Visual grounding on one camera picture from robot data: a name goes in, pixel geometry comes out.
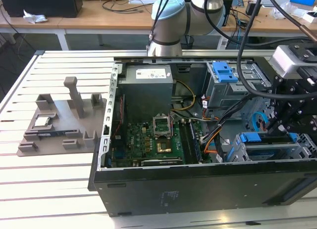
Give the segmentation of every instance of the power cable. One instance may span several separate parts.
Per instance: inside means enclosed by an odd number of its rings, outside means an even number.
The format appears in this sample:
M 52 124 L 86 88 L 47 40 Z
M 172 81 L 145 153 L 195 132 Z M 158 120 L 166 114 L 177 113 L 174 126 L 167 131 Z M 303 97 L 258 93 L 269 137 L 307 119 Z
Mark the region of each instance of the power cable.
M 205 12 L 205 16 L 206 19 L 208 20 L 208 22 L 210 23 L 210 25 L 222 36 L 224 36 L 226 39 L 241 45 L 241 42 L 226 35 L 222 30 L 220 30 L 214 23 L 213 21 L 210 19 L 209 15 L 208 15 L 208 10 L 207 10 L 207 4 L 208 4 L 208 0 L 205 0 L 204 2 L 204 12 Z M 280 42 L 286 42 L 286 41 L 292 41 L 292 40 L 308 40 L 311 41 L 311 39 L 309 39 L 308 37 L 292 37 L 292 38 L 284 38 L 284 39 L 278 39 L 278 40 L 274 40 L 274 41 L 270 41 L 270 42 L 265 42 L 265 43 L 261 43 L 261 44 L 249 44 L 249 43 L 245 43 L 245 46 L 248 47 L 261 47 L 261 46 L 267 46 L 267 45 L 271 45 L 271 44 L 276 44 L 276 43 L 280 43 Z
M 0 5 L 0 12 L 1 12 L 2 16 L 4 17 L 5 21 L 8 23 L 8 25 L 11 26 L 11 28 L 12 28 L 19 36 L 21 36 L 21 38 L 28 44 L 28 46 L 31 47 L 31 49 L 33 49 L 33 51 L 36 51 L 36 49 L 33 48 L 33 46 L 30 45 L 30 43 L 27 42 L 27 40 L 26 40 L 26 39 L 14 28 L 14 26 L 11 25 L 11 23 L 7 20 L 7 18 L 5 17 L 5 15 L 4 15 L 3 11 L 2 11 L 2 7 L 3 7 L 3 4 Z
M 250 92 L 254 95 L 264 97 L 264 98 L 279 99 L 279 100 L 302 100 L 302 99 L 316 98 L 317 92 L 307 93 L 307 94 L 272 94 L 272 93 L 261 92 L 261 91 L 253 89 L 249 85 L 247 80 L 244 78 L 242 68 L 241 68 L 242 53 L 243 53 L 244 47 L 245 47 L 246 42 L 247 42 L 249 31 L 252 27 L 252 24 L 253 24 L 253 21 L 255 18 L 255 14 L 257 14 L 258 10 L 260 9 L 260 6 L 261 6 L 261 0 L 257 0 L 256 5 L 255 5 L 255 9 L 250 17 L 250 21 L 249 21 L 247 28 L 245 30 L 245 34 L 243 36 L 241 46 L 240 46 L 238 56 L 237 56 L 237 73 L 239 75 L 241 83 L 244 85 L 244 87 L 247 89 L 248 92 Z

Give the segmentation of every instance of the small circuit board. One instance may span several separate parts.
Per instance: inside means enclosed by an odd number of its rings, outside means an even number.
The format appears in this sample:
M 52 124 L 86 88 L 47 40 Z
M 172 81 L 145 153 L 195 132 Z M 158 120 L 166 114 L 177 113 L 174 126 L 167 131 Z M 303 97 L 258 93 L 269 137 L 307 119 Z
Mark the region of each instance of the small circuit board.
M 178 121 L 170 122 L 171 135 L 155 137 L 155 132 L 166 132 L 166 122 L 128 123 L 126 147 L 115 148 L 113 167 L 138 167 L 186 164 Z M 200 122 L 193 121 L 195 141 L 202 136 Z

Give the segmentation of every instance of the black cable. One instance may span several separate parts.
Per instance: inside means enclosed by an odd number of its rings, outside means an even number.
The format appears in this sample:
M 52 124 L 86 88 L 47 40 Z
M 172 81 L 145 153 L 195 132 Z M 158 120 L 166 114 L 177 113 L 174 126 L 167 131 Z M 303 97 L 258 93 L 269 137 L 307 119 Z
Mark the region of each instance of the black cable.
M 36 51 L 36 49 L 33 48 L 33 46 L 30 45 L 29 42 L 26 41 L 26 39 L 23 37 L 23 35 L 21 35 L 21 34 L 14 28 L 14 26 L 10 24 L 10 22 L 7 20 L 7 18 L 5 17 L 5 15 L 4 15 L 3 11 L 2 11 L 2 7 L 3 7 L 3 4 L 0 5 L 0 12 L 1 12 L 2 16 L 4 17 L 5 21 L 8 23 L 8 25 L 11 26 L 11 28 L 14 29 L 14 31 L 15 31 L 19 36 L 21 36 L 21 38 L 28 44 L 28 46 L 31 47 L 31 49 L 33 49 L 33 51 Z
M 235 36 L 237 30 L 238 30 L 238 26 L 239 25 L 238 25 L 238 20 L 237 20 L 236 15 L 234 13 L 233 14 L 230 13 L 230 15 L 232 15 L 234 17 L 235 21 L 236 21 L 236 29 L 234 30 L 233 34 L 231 35 L 231 38 L 233 38 Z M 226 49 L 227 49 L 227 47 L 229 46 L 230 43 L 231 43 L 231 40 L 228 41 L 228 43 L 226 45 Z
M 159 10 L 160 10 L 160 7 L 162 6 L 162 2 L 163 2 L 163 0 L 160 0 L 160 1 L 159 1 L 157 15 L 155 16 L 155 20 L 154 20 L 154 23 L 153 23 L 153 25 L 152 25 L 152 28 L 151 28 L 150 33 L 153 32 L 154 26 L 156 25 L 156 23 L 157 23 L 157 21 L 158 21 L 158 18 L 159 18 Z
M 4 71 L 7 71 L 7 72 L 9 72 L 9 73 L 11 73 L 11 74 L 13 74 L 13 75 L 15 75 L 15 76 L 19 76 L 18 73 L 14 73 L 14 72 L 10 71 L 9 69 L 7 69 L 7 68 L 5 68 L 5 67 L 0 66 L 0 68 L 2 68 Z
M 223 31 L 221 31 L 214 23 L 213 21 L 210 19 L 209 15 L 208 15 L 208 10 L 207 10 L 207 4 L 208 4 L 208 0 L 205 0 L 204 2 L 204 12 L 205 12 L 205 16 L 206 19 L 208 20 L 208 22 L 210 23 L 210 25 L 222 36 L 224 36 L 226 39 L 231 40 L 232 42 L 236 43 L 236 44 L 241 44 L 240 41 L 231 38 L 230 36 L 226 35 Z M 275 41 L 271 41 L 271 42 L 266 42 L 266 43 L 261 43 L 261 44 L 249 44 L 249 43 L 245 43 L 245 46 L 248 47 L 261 47 L 261 46 L 266 46 L 266 45 L 271 45 L 271 44 L 276 44 L 276 43 L 280 43 L 280 42 L 286 42 L 286 41 L 291 41 L 291 40 L 308 40 L 311 41 L 311 39 L 309 39 L 308 37 L 293 37 L 293 38 L 285 38 L 285 39 L 278 39 Z
M 250 19 L 250 17 L 247 15 L 247 14 L 245 14 L 245 13 L 243 13 L 243 12 L 241 12 L 241 11 L 238 11 L 238 10 L 236 10 L 236 9 L 231 9 L 232 11 L 235 11 L 235 12 L 237 12 L 237 13 L 240 13 L 240 14 L 243 14 L 244 16 L 246 16 L 246 17 L 248 17 L 249 19 Z
M 161 11 L 159 11 L 159 9 L 158 9 L 158 13 L 159 13 L 159 14 L 158 14 L 158 16 L 156 17 L 156 20 L 154 21 L 154 24 L 153 24 L 153 27 L 152 27 L 151 31 L 153 31 L 153 30 L 154 30 L 154 27 L 155 27 L 155 25 L 157 24 L 157 22 L 158 22 L 158 20 L 159 20 L 160 15 L 163 13 L 163 11 L 164 11 L 165 7 L 167 6 L 168 1 L 169 1 L 169 0 L 166 0 L 166 2 L 165 2 L 165 4 L 163 5 L 163 7 L 162 7 L 162 10 L 161 10 Z
M 1 83 L 0 83 L 0 89 L 2 90 L 2 92 L 3 92 L 4 96 L 5 96 L 5 95 L 6 95 L 6 93 L 5 93 L 4 88 L 3 88 L 3 86 L 2 86 L 2 84 L 1 84 Z
M 253 24 L 253 21 L 254 21 L 254 18 L 255 18 L 255 14 L 257 14 L 258 10 L 260 9 L 260 6 L 261 6 L 261 0 L 257 0 L 254 12 L 252 13 L 252 15 L 250 17 L 250 21 L 249 21 L 249 23 L 247 25 L 247 28 L 245 30 L 245 34 L 243 36 L 243 39 L 242 39 L 242 42 L 241 42 L 241 46 L 240 46 L 240 49 L 239 49 L 239 52 L 238 52 L 237 73 L 239 75 L 241 83 L 248 90 L 248 92 L 250 92 L 250 93 L 252 93 L 254 95 L 258 95 L 258 96 L 264 97 L 264 98 L 280 99 L 280 100 L 298 100 L 298 99 L 301 100 L 301 99 L 316 98 L 317 97 L 317 92 L 307 93 L 307 94 L 272 94 L 272 93 L 261 92 L 261 91 L 253 89 L 249 85 L 247 80 L 244 78 L 243 72 L 242 72 L 242 68 L 241 68 L 242 53 L 243 53 L 243 49 L 244 49 L 244 47 L 246 45 L 248 34 L 249 34 L 249 31 L 250 31 L 251 26 Z
M 0 33 L 0 35 L 1 35 L 2 38 L 8 43 L 9 47 L 11 48 L 12 52 L 13 52 L 15 55 L 17 55 L 17 56 L 21 55 L 21 56 L 24 56 L 24 57 L 27 57 L 27 58 L 31 59 L 30 57 L 25 56 L 24 54 L 21 54 L 21 53 L 20 53 L 20 54 L 17 54 L 17 53 L 14 51 L 13 47 L 12 47 L 12 46 L 14 46 L 14 45 L 10 44 L 10 42 L 3 36 L 2 33 Z
M 275 1 L 275 0 L 270 0 L 271 3 L 275 6 L 275 8 L 282 13 L 282 15 L 285 16 L 285 18 L 287 18 L 290 22 L 292 22 L 294 25 L 296 25 L 297 27 L 302 26 L 301 23 L 299 23 L 297 20 L 295 20 L 292 16 L 290 16 L 285 10 L 283 10 L 283 8 L 281 8 L 279 6 L 279 4 Z
M 108 2 L 110 2 L 111 0 L 106 0 L 102 7 L 103 9 L 105 10 L 108 10 L 108 11 L 112 11 L 112 12 L 125 12 L 125 11 L 137 11 L 136 9 L 137 8 L 140 8 L 140 7 L 144 7 L 144 6 L 147 6 L 147 5 L 152 5 L 153 3 L 149 3 L 149 4 L 144 4 L 144 5 L 140 5 L 140 6 L 136 6 L 136 7 L 132 7 L 132 8 L 127 8 L 127 9 L 123 9 L 123 10 L 114 10 L 114 9 L 111 9 L 111 8 L 108 8 L 105 6 L 105 4 L 107 4 Z
M 159 20 L 159 17 L 160 17 L 160 15 L 162 14 L 162 12 L 164 11 L 164 9 L 165 9 L 165 7 L 166 7 L 168 1 L 169 1 L 169 0 L 166 0 L 166 2 L 165 2 L 165 4 L 163 5 L 161 11 L 159 11 L 159 10 L 160 10 L 160 6 L 162 5 L 163 0 L 160 0 L 160 2 L 159 2 L 157 15 L 156 15 L 156 17 L 155 17 L 153 26 L 152 26 L 151 31 L 150 31 L 150 36 L 152 36 L 152 37 L 149 39 L 149 45 L 150 45 L 150 42 L 152 41 L 152 39 L 154 38 L 153 31 L 154 31 L 155 25 L 157 24 L 157 22 L 158 22 L 158 20 Z

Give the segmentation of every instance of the white paper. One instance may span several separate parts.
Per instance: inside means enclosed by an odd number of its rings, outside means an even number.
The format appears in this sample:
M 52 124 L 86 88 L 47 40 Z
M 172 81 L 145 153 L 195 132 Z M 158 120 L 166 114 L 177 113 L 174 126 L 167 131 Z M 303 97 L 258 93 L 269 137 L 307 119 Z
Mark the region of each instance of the white paper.
M 35 24 L 39 22 L 45 22 L 47 19 L 44 15 L 32 15 L 24 10 L 24 16 L 23 19 L 25 19 L 27 22 Z

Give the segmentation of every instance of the black panel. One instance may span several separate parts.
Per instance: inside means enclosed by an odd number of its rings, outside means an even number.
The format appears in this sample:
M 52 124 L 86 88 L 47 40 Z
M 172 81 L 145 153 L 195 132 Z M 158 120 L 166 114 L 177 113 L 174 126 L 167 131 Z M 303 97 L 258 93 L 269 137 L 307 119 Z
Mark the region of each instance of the black panel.
M 111 216 L 148 215 L 288 205 L 316 175 L 316 161 L 265 162 L 96 172 L 95 185 Z

